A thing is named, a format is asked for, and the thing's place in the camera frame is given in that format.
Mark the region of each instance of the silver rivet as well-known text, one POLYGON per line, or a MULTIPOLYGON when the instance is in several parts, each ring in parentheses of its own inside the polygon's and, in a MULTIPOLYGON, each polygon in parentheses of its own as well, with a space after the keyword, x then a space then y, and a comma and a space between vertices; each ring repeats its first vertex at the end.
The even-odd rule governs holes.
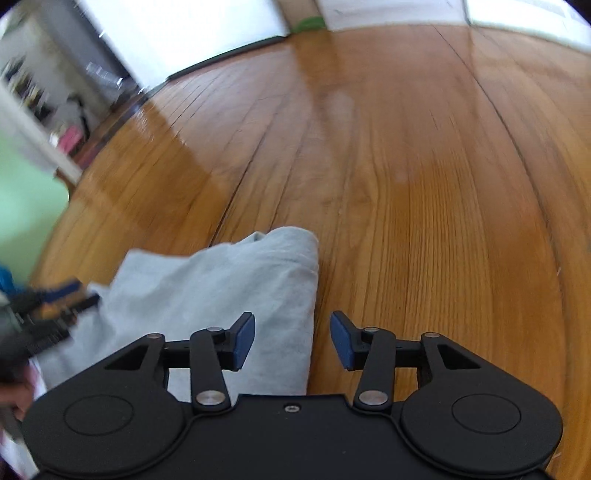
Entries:
POLYGON ((226 396, 218 390, 205 390, 198 393, 195 399, 197 400, 197 403, 201 405, 213 407, 223 403, 223 401, 226 400, 226 396))
POLYGON ((370 406, 383 405, 388 401, 388 396, 380 390, 366 390, 359 395, 359 401, 370 406))

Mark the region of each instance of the white wall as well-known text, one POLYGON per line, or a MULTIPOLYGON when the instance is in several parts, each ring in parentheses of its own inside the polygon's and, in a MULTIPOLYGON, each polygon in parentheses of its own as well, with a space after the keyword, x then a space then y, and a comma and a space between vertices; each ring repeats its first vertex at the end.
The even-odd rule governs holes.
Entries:
POLYGON ((591 27, 564 0, 467 0, 470 21, 522 31, 591 51, 591 27))
POLYGON ((272 0, 78 0, 142 87, 288 29, 272 0))
POLYGON ((463 0, 318 0, 318 5, 333 31, 386 24, 466 23, 463 0))
POLYGON ((276 0, 291 28, 305 18, 319 17, 320 11, 314 0, 276 0))

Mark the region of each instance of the gray cloth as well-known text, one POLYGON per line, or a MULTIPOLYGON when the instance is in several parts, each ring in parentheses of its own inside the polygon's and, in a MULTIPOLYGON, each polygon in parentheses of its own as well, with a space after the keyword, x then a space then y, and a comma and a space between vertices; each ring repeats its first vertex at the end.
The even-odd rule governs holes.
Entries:
MULTIPOLYGON (((110 287, 92 287, 103 298, 98 312, 80 317, 73 341, 39 357, 43 378, 52 388, 147 333, 183 340, 252 312, 256 334, 244 367, 224 372, 232 401, 239 393, 303 395, 317 283, 318 241, 295 227, 191 257, 130 251, 110 287)), ((189 401, 189 372, 172 370, 168 390, 189 401)))

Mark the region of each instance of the green object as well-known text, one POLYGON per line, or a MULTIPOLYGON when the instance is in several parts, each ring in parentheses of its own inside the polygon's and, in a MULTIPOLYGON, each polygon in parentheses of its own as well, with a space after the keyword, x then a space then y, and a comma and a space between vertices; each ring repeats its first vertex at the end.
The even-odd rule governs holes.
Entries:
POLYGON ((27 283, 58 218, 68 190, 39 170, 0 132, 0 264, 27 283))
POLYGON ((307 30, 321 30, 323 28, 326 28, 326 23, 324 23, 323 17, 308 17, 298 23, 292 32, 300 33, 307 30))

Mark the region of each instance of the wooden floor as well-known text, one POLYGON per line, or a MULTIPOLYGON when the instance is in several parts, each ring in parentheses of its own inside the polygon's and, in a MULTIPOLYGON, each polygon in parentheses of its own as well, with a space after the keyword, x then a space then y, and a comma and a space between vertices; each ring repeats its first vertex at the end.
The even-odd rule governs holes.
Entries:
MULTIPOLYGON (((353 391, 328 317, 435 330, 548 395, 591 478, 591 57, 463 27, 304 33, 165 87, 86 172, 37 274, 108 283, 282 225, 320 239, 311 393, 353 391)), ((415 388, 397 378, 397 397, 415 388)))

